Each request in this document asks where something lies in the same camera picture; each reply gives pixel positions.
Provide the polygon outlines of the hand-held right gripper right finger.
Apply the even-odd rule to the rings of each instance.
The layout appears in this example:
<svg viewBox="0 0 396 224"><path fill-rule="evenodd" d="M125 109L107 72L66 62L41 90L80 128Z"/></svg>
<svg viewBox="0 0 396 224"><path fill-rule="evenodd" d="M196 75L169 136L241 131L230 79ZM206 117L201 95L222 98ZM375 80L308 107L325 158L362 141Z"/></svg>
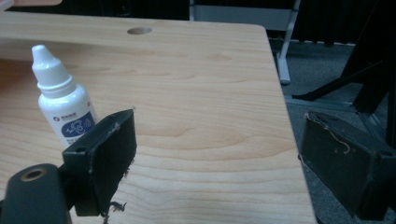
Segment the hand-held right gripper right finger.
<svg viewBox="0 0 396 224"><path fill-rule="evenodd" d="M353 217L396 212L396 149L327 114L305 114L299 159Z"/></svg>

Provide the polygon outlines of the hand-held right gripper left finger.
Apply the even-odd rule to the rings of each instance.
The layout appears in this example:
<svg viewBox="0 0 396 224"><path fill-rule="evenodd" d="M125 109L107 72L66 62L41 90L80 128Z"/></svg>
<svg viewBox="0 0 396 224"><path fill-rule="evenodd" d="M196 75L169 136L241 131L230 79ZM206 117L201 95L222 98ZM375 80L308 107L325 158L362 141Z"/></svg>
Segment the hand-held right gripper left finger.
<svg viewBox="0 0 396 224"><path fill-rule="evenodd" d="M134 160L134 111L102 119L63 152L67 205L80 217L104 216Z"/></svg>

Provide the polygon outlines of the white dropper bottle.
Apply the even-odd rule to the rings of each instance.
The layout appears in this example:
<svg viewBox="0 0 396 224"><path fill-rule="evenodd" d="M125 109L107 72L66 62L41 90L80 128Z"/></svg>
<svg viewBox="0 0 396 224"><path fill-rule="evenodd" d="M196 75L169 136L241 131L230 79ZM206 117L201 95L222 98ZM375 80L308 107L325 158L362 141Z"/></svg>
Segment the white dropper bottle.
<svg viewBox="0 0 396 224"><path fill-rule="evenodd" d="M64 147L69 147L98 122L90 95L44 45L32 47L32 54L41 91L38 106Z"/></svg>

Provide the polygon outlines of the black stand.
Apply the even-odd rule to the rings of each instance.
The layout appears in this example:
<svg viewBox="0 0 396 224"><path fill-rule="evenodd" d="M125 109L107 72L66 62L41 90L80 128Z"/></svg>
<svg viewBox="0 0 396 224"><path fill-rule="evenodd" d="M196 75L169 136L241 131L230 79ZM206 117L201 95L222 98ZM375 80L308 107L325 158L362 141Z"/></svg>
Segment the black stand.
<svg viewBox="0 0 396 224"><path fill-rule="evenodd" d="M297 98L315 101L352 82L362 84L353 102L359 113L372 114L389 98L385 140L396 149L396 0L376 1L339 78Z"/></svg>

